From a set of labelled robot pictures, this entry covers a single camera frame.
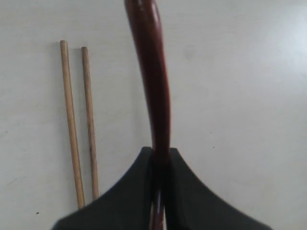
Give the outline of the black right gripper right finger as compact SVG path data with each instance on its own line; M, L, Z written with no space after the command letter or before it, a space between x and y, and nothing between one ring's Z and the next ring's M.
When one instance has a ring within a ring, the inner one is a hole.
M269 230L212 192L179 151L170 150L165 179L165 215L169 230Z

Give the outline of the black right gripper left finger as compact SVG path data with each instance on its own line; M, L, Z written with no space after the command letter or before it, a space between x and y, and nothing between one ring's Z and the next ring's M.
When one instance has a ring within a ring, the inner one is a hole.
M152 149L143 147L123 177L94 202L60 219L55 230L147 230L152 202Z

